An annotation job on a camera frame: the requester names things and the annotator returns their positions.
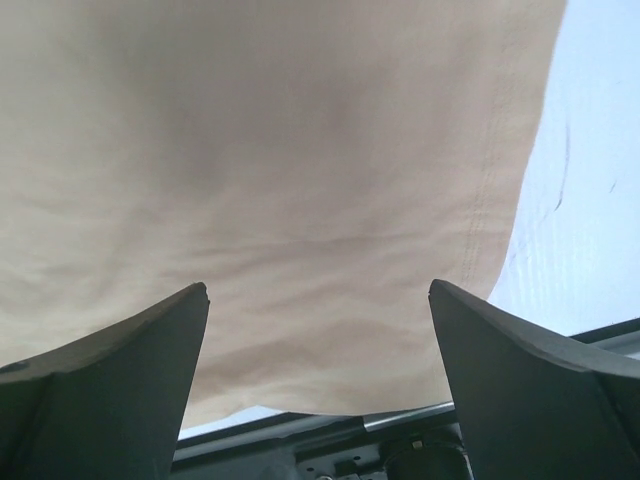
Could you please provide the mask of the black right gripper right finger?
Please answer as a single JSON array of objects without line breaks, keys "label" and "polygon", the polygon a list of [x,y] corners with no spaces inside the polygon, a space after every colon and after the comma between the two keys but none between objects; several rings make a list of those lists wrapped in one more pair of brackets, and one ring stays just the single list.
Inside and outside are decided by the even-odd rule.
[{"label": "black right gripper right finger", "polygon": [[639,362],[442,280],[429,303],[477,479],[636,479]]}]

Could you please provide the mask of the beige t shirt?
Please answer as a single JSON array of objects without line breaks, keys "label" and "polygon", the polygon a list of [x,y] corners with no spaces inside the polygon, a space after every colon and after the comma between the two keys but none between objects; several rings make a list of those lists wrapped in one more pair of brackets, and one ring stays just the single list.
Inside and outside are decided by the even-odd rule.
[{"label": "beige t shirt", "polygon": [[434,279],[506,258],[561,1],[5,1],[1,360],[202,282],[184,423],[447,402]]}]

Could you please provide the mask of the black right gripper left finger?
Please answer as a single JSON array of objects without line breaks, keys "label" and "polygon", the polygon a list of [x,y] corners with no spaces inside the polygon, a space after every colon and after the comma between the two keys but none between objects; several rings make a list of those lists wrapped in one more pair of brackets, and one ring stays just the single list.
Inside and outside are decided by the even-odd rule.
[{"label": "black right gripper left finger", "polygon": [[206,330],[195,283],[1,369],[4,479],[166,479]]}]

